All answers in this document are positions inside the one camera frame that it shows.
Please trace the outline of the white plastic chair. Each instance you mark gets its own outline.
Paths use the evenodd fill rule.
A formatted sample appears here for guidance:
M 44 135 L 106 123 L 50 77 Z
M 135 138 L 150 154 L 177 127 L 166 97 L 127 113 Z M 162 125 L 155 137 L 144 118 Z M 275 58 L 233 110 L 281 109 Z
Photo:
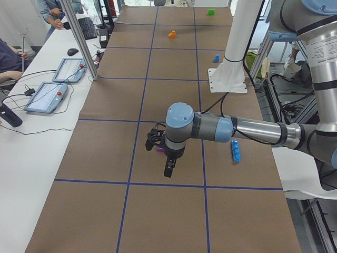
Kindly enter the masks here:
M 286 198 L 336 200 L 335 189 L 322 188 L 312 156 L 286 147 L 272 148 L 272 152 Z

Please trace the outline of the near blue teach pendant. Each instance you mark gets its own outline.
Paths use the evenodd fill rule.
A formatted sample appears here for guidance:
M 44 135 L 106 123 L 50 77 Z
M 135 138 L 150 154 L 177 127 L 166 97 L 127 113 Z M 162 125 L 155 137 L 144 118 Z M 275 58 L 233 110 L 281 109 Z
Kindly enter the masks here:
M 43 82 L 25 105 L 27 112 L 52 113 L 67 93 L 66 83 Z

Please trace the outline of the blue teach pendant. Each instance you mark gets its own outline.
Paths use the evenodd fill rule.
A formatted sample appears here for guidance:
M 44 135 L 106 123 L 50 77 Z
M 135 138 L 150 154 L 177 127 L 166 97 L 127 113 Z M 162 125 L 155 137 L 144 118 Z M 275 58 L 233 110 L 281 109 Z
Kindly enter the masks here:
M 77 83 L 84 76 L 85 67 L 86 63 L 82 58 L 63 58 L 52 81 Z
M 27 112 L 52 113 L 67 93 L 66 83 L 43 82 L 25 105 Z

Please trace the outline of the brown paper table mat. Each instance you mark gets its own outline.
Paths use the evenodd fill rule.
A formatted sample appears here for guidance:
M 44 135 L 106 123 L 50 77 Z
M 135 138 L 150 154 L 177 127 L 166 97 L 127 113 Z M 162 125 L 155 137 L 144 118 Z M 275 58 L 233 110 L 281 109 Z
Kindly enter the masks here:
M 228 8 L 122 10 L 27 252 L 300 252 L 272 149 L 179 136 L 171 177 L 147 134 L 168 107 L 204 111 L 217 100 L 207 70 L 222 53 Z

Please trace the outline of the long blue toy block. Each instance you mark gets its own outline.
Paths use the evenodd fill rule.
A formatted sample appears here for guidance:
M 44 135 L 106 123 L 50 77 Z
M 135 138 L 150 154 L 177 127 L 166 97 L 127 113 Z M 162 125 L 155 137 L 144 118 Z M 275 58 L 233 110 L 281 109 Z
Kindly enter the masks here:
M 240 162 L 241 161 L 241 152 L 240 152 L 240 145 L 237 139 L 233 139 L 231 141 L 231 151 L 232 151 L 232 160 L 233 162 Z

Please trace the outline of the orange trapezoid block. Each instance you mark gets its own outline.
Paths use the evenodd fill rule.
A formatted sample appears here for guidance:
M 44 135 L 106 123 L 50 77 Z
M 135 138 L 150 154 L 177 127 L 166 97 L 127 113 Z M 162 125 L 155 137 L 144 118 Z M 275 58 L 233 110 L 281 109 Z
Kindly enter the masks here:
M 168 38 L 176 38 L 176 31 L 172 30 L 169 34 L 168 34 Z

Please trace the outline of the black remote handset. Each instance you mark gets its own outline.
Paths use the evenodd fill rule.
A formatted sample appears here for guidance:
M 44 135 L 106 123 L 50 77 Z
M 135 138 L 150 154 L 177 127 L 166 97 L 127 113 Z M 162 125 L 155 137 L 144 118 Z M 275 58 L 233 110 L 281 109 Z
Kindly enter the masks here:
M 12 127 L 22 125 L 22 119 L 17 116 L 6 104 L 1 105 L 1 118 L 3 118 Z

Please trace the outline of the aluminium frame post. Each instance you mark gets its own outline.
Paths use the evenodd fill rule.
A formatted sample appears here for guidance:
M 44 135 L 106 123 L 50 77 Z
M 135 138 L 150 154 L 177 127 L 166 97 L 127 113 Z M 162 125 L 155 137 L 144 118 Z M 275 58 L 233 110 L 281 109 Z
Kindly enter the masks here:
M 93 62 L 93 59 L 91 57 L 90 51 L 88 49 L 86 40 L 84 38 L 83 32 L 81 30 L 81 27 L 78 23 L 76 14 L 72 8 L 71 1 L 69 0 L 60 0 L 62 9 L 65 13 L 65 16 L 67 17 L 67 20 L 70 24 L 72 33 L 74 35 L 74 38 L 77 42 L 77 45 L 80 49 L 80 52 L 84 58 L 84 61 L 86 63 L 86 66 L 91 74 L 91 77 L 93 80 L 98 79 L 98 72 L 96 69 L 96 66 Z

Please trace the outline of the standing person in grey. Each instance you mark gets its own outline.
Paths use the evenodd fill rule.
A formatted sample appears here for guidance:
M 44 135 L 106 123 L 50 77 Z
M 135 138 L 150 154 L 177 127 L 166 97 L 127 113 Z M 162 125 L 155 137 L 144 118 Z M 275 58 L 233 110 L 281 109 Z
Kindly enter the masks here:
M 39 13 L 46 23 L 50 25 L 45 41 L 51 36 L 54 30 L 61 30 L 64 25 L 62 19 L 65 16 L 61 1 L 57 0 L 37 0 Z

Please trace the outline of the far blue teach pendant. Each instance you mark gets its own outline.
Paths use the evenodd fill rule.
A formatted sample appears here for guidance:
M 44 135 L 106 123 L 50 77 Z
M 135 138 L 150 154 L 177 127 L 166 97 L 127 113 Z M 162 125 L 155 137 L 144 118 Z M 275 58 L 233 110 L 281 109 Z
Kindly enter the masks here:
M 63 58 L 52 81 L 77 83 L 84 76 L 85 67 L 86 63 L 82 58 Z

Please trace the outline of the black keyboard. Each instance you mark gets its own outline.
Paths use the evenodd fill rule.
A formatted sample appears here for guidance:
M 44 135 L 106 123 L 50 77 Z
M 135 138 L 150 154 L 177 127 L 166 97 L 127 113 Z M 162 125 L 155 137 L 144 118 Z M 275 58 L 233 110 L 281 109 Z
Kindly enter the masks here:
M 79 18 L 77 21 L 83 32 L 85 40 L 97 38 L 95 25 L 89 17 Z

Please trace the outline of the seated person in dark shirt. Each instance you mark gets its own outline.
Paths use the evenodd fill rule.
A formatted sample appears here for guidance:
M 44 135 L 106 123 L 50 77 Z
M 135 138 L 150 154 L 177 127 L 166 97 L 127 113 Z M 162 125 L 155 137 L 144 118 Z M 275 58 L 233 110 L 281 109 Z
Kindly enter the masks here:
M 23 53 L 1 40 L 1 83 L 18 80 L 31 61 L 27 53 Z

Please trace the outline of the green toy block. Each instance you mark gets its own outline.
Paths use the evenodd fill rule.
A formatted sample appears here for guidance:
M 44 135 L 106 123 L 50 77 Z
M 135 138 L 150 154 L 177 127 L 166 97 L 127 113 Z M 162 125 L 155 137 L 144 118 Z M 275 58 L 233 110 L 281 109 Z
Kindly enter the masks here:
M 208 16 L 214 16 L 215 15 L 215 9 L 209 9 L 207 12 Z

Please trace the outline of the black computer mouse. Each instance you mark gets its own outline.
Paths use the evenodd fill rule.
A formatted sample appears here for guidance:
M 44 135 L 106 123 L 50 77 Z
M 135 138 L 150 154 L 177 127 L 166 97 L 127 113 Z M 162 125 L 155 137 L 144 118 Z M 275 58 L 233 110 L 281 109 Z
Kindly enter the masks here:
M 79 52 L 78 49 L 76 49 L 76 48 L 70 48 L 70 49 L 67 50 L 67 55 L 68 56 L 73 56 L 73 55 L 75 55 L 78 52 Z

